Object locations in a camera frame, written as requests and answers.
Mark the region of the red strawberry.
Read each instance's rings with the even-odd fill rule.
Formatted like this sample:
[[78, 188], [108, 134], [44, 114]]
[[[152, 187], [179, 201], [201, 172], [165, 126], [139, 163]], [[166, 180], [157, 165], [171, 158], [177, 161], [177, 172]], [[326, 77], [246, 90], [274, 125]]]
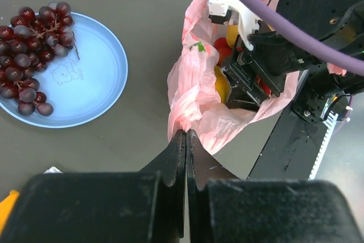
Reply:
[[217, 65], [220, 67], [224, 59], [231, 55], [232, 49], [229, 47], [225, 37], [221, 37], [215, 40], [213, 46], [219, 54], [219, 60]]

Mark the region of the dark grapes bunch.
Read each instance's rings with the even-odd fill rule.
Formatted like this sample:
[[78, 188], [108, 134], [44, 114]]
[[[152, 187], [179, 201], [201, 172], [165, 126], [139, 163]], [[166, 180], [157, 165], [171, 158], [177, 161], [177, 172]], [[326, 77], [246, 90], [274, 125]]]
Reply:
[[53, 113], [34, 75], [76, 48], [71, 12], [66, 2], [51, 2], [38, 12], [24, 6], [9, 26], [1, 26], [1, 98], [14, 100], [23, 116]]

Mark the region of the pink plastic bag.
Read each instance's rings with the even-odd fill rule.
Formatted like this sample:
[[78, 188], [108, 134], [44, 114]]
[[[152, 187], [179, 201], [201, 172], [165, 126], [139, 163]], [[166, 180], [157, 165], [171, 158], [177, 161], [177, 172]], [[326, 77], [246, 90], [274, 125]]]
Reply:
[[213, 155], [249, 124], [283, 110], [296, 94], [299, 73], [288, 74], [283, 94], [264, 101], [256, 112], [229, 109], [215, 89], [214, 73], [218, 52], [213, 47], [213, 40], [225, 28], [208, 21], [207, 2], [193, 0], [185, 12], [183, 49], [167, 79], [168, 138], [179, 129], [193, 129], [203, 147]]

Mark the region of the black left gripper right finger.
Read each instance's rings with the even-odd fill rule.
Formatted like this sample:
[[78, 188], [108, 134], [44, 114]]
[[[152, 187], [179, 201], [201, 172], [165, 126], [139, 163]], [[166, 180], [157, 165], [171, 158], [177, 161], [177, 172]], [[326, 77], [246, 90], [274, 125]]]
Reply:
[[342, 192], [322, 180], [242, 180], [186, 134], [191, 242], [362, 242]]

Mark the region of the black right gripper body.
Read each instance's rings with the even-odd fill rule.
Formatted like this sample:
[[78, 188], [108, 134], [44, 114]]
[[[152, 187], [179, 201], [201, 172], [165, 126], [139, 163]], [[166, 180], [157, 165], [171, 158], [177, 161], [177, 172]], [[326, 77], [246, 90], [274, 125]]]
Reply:
[[232, 54], [224, 61], [223, 72], [231, 84], [226, 100], [229, 109], [282, 110], [296, 94], [288, 74], [321, 65], [317, 57], [264, 24], [259, 27], [248, 35], [251, 50], [238, 35]]

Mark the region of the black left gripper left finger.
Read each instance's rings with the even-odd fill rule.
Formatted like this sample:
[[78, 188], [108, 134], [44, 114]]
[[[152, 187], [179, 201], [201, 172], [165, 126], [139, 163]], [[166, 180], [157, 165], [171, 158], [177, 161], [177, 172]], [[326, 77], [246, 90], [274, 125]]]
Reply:
[[32, 177], [2, 242], [179, 242], [184, 235], [186, 134], [137, 172]]

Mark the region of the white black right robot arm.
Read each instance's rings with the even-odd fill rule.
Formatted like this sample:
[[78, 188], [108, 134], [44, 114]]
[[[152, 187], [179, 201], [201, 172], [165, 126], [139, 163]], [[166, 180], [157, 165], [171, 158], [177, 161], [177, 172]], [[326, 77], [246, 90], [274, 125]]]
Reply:
[[[363, 92], [363, 77], [329, 72], [328, 63], [288, 41], [276, 30], [266, 31], [239, 0], [220, 0], [222, 16], [239, 27], [225, 75], [232, 84], [227, 106], [256, 111], [268, 98], [285, 91], [291, 72], [309, 70], [292, 109], [309, 123], [325, 121], [338, 102]], [[326, 46], [363, 58], [363, 0], [278, 0], [276, 12]]]

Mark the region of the orange green mango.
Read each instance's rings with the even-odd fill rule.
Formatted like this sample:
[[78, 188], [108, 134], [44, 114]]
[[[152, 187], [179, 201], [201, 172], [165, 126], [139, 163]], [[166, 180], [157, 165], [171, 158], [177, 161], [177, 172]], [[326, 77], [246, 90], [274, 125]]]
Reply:
[[221, 102], [225, 104], [230, 95], [230, 84], [225, 75], [221, 72], [219, 66], [214, 67], [214, 73], [216, 77], [215, 89], [220, 96]]

